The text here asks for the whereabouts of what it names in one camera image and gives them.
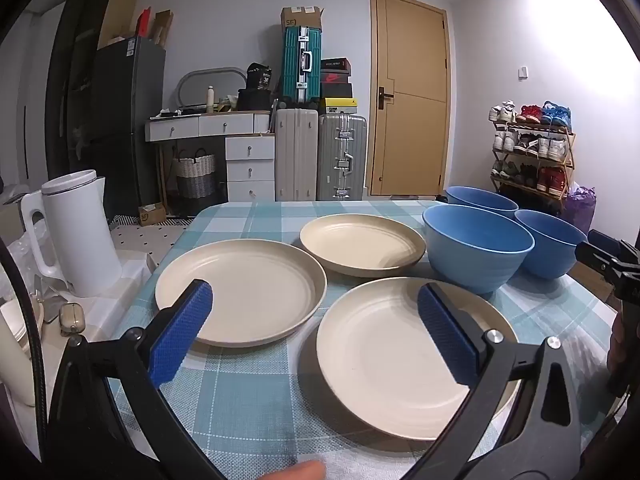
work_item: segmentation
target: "purple bag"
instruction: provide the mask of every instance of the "purple bag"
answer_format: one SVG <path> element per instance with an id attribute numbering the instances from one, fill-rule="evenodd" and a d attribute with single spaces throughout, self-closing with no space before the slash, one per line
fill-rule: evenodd
<path id="1" fill-rule="evenodd" d="M 589 227 L 596 211 L 596 192 L 591 188 L 580 186 L 564 199 L 564 209 L 560 218 L 577 227 L 584 234 L 589 234 Z"/>

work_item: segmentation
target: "door frame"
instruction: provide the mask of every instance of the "door frame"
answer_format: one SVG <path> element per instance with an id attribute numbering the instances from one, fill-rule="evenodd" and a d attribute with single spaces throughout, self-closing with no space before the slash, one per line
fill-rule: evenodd
<path id="1" fill-rule="evenodd" d="M 447 21 L 447 11 L 439 9 L 437 7 L 430 6 L 417 0 L 400 0 L 408 4 L 417 5 L 425 9 L 432 10 L 442 15 L 444 22 L 444 36 L 445 36 L 445 50 L 447 56 L 447 117 L 445 122 L 445 139 L 444 139 L 444 153 L 442 155 L 442 165 L 440 167 L 440 193 L 444 189 L 444 178 L 447 169 L 447 155 L 449 155 L 449 129 L 450 129 L 450 115 L 451 115 L 451 55 L 449 50 L 449 22 Z M 378 110 L 378 9 L 376 6 L 376 0 L 370 0 L 371 7 L 371 86 L 370 86 L 370 99 L 369 99 L 369 130 L 367 132 L 367 169 L 365 173 L 365 186 L 371 196 L 372 193 L 372 181 L 373 181 L 373 154 L 376 145 L 376 117 Z"/>

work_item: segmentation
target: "screw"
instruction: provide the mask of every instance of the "screw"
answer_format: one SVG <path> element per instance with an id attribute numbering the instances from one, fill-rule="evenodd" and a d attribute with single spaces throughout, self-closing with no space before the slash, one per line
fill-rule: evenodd
<path id="1" fill-rule="evenodd" d="M 69 346 L 80 346 L 80 343 L 82 343 L 82 336 L 79 335 L 70 336 L 66 342 Z"/>
<path id="2" fill-rule="evenodd" d="M 504 341 L 502 333 L 495 329 L 488 330 L 486 332 L 486 338 L 492 343 L 501 343 Z"/>
<path id="3" fill-rule="evenodd" d="M 551 346 L 554 350 L 558 350 L 562 346 L 562 343 L 556 336 L 547 337 L 546 344 Z"/>
<path id="4" fill-rule="evenodd" d="M 129 328 L 129 330 L 125 332 L 124 336 L 130 341 L 138 341 L 142 337 L 143 333 L 144 331 L 139 326 L 135 326 L 133 328 Z"/>

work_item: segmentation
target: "human hand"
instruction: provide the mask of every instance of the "human hand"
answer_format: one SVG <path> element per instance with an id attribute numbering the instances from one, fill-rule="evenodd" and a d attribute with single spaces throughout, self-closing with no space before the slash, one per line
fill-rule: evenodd
<path id="1" fill-rule="evenodd" d="M 636 329 L 636 335 L 640 337 L 640 325 Z M 625 328 L 622 325 L 622 314 L 619 312 L 611 327 L 611 338 L 609 340 L 609 353 L 607 354 L 607 368 L 612 372 L 625 360 L 626 351 L 623 347 L 625 342 Z"/>
<path id="2" fill-rule="evenodd" d="M 324 480 L 324 464 L 318 460 L 300 462 L 282 471 L 261 476 L 258 480 Z"/>

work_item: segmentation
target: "blue bowl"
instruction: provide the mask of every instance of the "blue bowl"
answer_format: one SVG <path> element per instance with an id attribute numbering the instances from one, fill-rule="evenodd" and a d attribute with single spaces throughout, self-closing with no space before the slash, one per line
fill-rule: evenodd
<path id="1" fill-rule="evenodd" d="M 539 211 L 521 209 L 516 220 L 533 235 L 536 247 L 522 265 L 532 274 L 552 280 L 575 265 L 575 247 L 587 237 L 571 224 Z"/>
<path id="2" fill-rule="evenodd" d="M 513 200 L 477 187 L 452 186 L 447 187 L 446 193 L 450 204 L 479 207 L 511 219 L 518 210 Z"/>
<path id="3" fill-rule="evenodd" d="M 431 267 L 476 294 L 504 285 L 535 245 L 517 222 L 477 207 L 431 207 L 422 219 Z"/>

